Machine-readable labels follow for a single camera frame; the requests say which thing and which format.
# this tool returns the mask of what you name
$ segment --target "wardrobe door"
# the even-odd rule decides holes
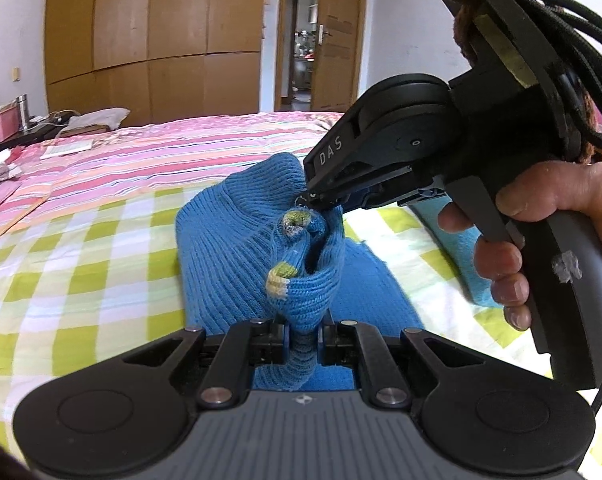
[[[47,85],[47,105],[50,110],[76,110],[81,114],[107,107],[94,73]]]
[[[147,59],[149,1],[95,0],[95,69]]]
[[[210,0],[208,52],[260,52],[264,0]]]
[[[206,56],[205,115],[255,114],[258,112],[259,79],[258,52]]]
[[[46,1],[46,82],[91,72],[94,0]]]
[[[148,58],[206,51],[207,0],[150,0]]]
[[[204,115],[204,56],[172,57],[148,63],[153,123]]]
[[[152,121],[147,62],[100,70],[96,80],[107,107],[130,110],[123,126],[143,126]]]

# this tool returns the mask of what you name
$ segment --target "black handle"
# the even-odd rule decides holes
[[[527,302],[539,353],[553,377],[576,390],[602,382],[602,244],[592,222],[557,211],[541,222],[501,216],[480,178],[446,184],[446,192],[489,241],[514,241],[530,284]]]

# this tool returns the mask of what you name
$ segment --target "checkered fabric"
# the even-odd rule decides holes
[[[183,326],[174,217],[201,188],[149,192],[0,238],[0,444],[15,456],[12,415],[28,392]],[[465,299],[454,264],[410,211],[353,211],[345,229],[386,262],[428,330],[549,375],[529,332]],[[581,473],[602,480],[602,410]]]

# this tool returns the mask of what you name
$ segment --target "finger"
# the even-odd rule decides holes
[[[557,209],[580,211],[592,219],[602,241],[602,162],[535,164],[499,191],[496,203],[503,214],[525,222],[543,220]]]
[[[438,214],[438,226],[447,233],[459,233],[473,225],[454,202],[447,204]]]
[[[532,325],[532,314],[525,305],[507,306],[503,309],[503,316],[513,328],[524,332]]]
[[[519,306],[527,301],[530,285],[521,273],[506,276],[492,283],[492,298],[505,306]]]
[[[498,280],[521,270],[520,251],[508,242],[488,242],[482,236],[474,247],[474,268],[486,280]]]

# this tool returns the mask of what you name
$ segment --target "pink basket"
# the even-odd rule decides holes
[[[0,112],[0,142],[18,132],[19,127],[17,106],[11,106]]]

